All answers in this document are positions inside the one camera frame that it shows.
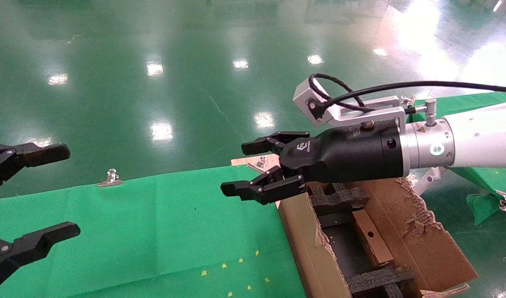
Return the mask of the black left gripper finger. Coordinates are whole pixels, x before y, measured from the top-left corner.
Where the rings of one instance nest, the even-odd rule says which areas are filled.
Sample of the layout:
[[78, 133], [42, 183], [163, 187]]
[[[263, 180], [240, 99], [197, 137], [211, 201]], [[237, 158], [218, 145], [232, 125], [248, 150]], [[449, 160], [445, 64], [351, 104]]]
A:
[[22, 266], [46, 258], [52, 246], [81, 233], [77, 224], [63, 222], [16, 238], [0, 239], [0, 285]]
[[25, 167], [37, 167], [70, 158], [66, 144], [39, 147], [34, 143], [19, 145], [0, 144], [0, 187]]

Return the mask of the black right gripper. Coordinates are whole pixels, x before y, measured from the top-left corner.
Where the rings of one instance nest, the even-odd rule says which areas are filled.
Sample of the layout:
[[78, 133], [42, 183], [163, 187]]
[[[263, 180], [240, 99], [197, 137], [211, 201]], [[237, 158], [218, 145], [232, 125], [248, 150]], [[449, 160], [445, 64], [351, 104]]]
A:
[[278, 131], [241, 144], [242, 153], [279, 155], [274, 166], [253, 180], [221, 183], [226, 197], [268, 205], [306, 192], [306, 181], [349, 183], [404, 176], [410, 169], [394, 120], [310, 132]]

